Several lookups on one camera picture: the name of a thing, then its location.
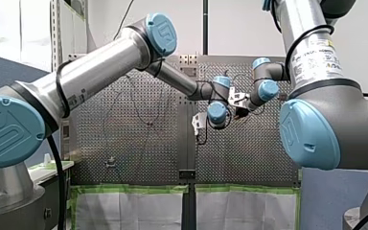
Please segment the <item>pegboard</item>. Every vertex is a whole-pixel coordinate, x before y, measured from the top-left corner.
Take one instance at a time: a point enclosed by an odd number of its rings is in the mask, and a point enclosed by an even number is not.
[[[252,57],[200,57],[198,78],[210,81],[226,71],[238,92],[250,92],[253,60]],[[291,91],[287,82],[279,85],[282,93]],[[232,121],[224,130],[209,128],[206,145],[195,150],[196,183],[299,187],[298,168],[283,150],[280,139],[282,103],[273,100],[254,114]],[[198,111],[205,111],[207,105],[207,102],[199,103]],[[205,131],[200,135],[203,141]]]
[[[211,80],[227,70],[237,91],[250,92],[254,59],[198,57],[197,63],[191,64],[200,80]],[[177,69],[190,64],[180,63],[178,57],[172,60]],[[209,128],[207,144],[197,146],[190,138],[194,137],[191,120],[195,105],[185,104],[182,94],[147,73],[132,71],[129,75],[73,111],[73,184],[178,184],[183,182],[178,172],[184,166],[195,168],[195,183],[299,186],[298,168],[280,141],[282,102],[267,103],[264,111],[232,121],[225,130]],[[286,82],[280,87],[286,93],[291,89]],[[197,106],[198,111],[205,111],[207,102]],[[204,137],[201,131],[199,138]],[[115,168],[105,166],[110,157],[116,160]]]
[[[73,184],[177,183],[176,91],[146,72],[127,76],[73,114],[79,150]],[[110,157],[115,167],[106,166]]]

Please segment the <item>green tape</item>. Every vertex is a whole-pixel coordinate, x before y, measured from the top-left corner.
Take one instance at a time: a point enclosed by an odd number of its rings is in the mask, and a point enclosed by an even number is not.
[[[185,194],[188,193],[188,186],[136,186],[125,184],[105,184],[97,186],[72,186],[72,191],[78,194]]]
[[[197,193],[250,192],[275,195],[296,195],[300,193],[300,189],[297,188],[276,188],[235,184],[195,185],[195,191]]]
[[[301,190],[299,190],[299,193],[297,193],[297,198],[296,198],[296,202],[297,202],[297,208],[295,210],[295,229],[296,230],[300,230],[301,227],[301,220],[300,220],[300,215],[301,215]]]
[[[62,167],[67,166],[73,163],[73,161],[61,161]],[[49,163],[47,166],[43,166],[43,164],[38,164],[35,166],[31,166],[28,170],[35,170],[35,169],[42,169],[42,170],[56,170],[56,163]]]

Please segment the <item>sticker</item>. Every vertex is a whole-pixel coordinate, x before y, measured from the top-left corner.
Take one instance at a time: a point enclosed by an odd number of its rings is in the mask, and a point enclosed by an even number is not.
[[[88,93],[85,89],[82,89],[80,91],[80,94],[73,95],[68,98],[68,104],[70,105],[70,109],[73,110],[75,107],[79,106],[80,104],[83,104],[88,99]]]
[[[330,40],[311,41],[308,49],[292,57],[291,67],[296,84],[302,81],[331,79],[334,75],[343,78],[339,58]]]

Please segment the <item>silver robot arm segment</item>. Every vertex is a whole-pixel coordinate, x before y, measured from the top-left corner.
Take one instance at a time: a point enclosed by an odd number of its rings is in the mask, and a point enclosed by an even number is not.
[[[294,88],[281,109],[283,146],[304,167],[368,170],[368,100],[344,76],[321,7],[276,1]]]
[[[28,132],[32,136],[25,140],[25,145],[20,134],[0,134],[0,168],[27,159],[71,110],[130,70],[146,69],[172,54],[175,48],[176,34],[170,19],[161,13],[150,14],[123,28],[116,40],[59,68],[57,73],[0,88],[0,114],[9,112],[14,117],[12,124],[5,124],[2,118],[0,126],[12,125],[17,133]]]
[[[209,125],[215,129],[225,128],[230,87],[227,76],[216,76],[212,81],[195,81],[165,61],[154,62],[146,71],[182,92],[191,101],[209,101]]]

